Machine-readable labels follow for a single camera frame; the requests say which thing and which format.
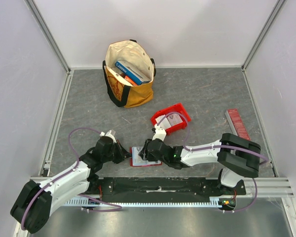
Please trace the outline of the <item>red leather card holder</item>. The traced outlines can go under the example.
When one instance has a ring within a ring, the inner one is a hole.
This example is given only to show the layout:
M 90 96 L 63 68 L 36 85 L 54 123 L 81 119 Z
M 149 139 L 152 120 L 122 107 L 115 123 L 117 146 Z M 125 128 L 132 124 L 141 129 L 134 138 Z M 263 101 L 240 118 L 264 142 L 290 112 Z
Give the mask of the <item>red leather card holder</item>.
M 130 152 L 131 152 L 131 159 L 130 159 L 130 165 L 132 167 L 147 167 L 147 166 L 159 166 L 162 165 L 161 161 L 148 161 L 148 160 L 143 160 L 140 156 L 139 153 L 142 150 L 143 147 L 131 147 Z

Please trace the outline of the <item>red plastic bin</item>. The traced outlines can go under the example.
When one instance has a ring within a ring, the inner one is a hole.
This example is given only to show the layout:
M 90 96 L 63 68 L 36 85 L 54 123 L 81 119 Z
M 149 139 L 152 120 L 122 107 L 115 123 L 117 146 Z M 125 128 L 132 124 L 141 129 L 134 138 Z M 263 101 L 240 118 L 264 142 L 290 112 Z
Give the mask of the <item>red plastic bin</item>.
M 171 126 L 166 130 L 167 135 L 170 135 L 171 133 L 178 131 L 180 129 L 185 129 L 187 127 L 188 122 L 191 121 L 191 118 L 189 116 L 189 114 L 187 113 L 186 109 L 184 108 L 182 103 L 177 103 L 174 104 L 170 107 L 167 107 L 165 109 L 159 110 L 157 111 L 151 118 L 150 121 L 152 123 L 152 125 L 154 126 L 156 123 L 155 119 L 161 115 L 165 115 L 166 118 L 171 115 L 171 114 L 179 114 L 183 120 L 182 123 L 175 125 L 175 126 Z

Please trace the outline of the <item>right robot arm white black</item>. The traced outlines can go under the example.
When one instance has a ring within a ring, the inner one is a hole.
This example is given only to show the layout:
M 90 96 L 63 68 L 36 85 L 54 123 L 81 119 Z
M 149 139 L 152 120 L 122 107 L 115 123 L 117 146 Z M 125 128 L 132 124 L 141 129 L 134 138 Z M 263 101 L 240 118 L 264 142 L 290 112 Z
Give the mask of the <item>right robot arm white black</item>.
M 221 139 L 199 146 L 168 146 L 157 136 L 147 139 L 139 156 L 147 161 L 160 161 L 167 166 L 181 170 L 205 163 L 220 163 L 224 166 L 217 191 L 228 194 L 243 178 L 259 176 L 261 146 L 231 133 L 224 133 Z

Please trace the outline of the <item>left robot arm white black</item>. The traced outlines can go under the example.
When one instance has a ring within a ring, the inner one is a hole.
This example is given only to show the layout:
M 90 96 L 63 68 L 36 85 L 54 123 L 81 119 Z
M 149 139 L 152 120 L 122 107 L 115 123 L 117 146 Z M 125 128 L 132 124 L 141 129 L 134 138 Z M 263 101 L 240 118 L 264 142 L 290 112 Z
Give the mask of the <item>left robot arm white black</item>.
M 34 234 L 46 224 L 55 210 L 71 198 L 84 192 L 93 194 L 98 190 L 96 173 L 104 163 L 119 164 L 130 157 L 131 154 L 113 137 L 102 136 L 69 168 L 40 183 L 28 181 L 10 214 L 20 223 L 22 230 Z

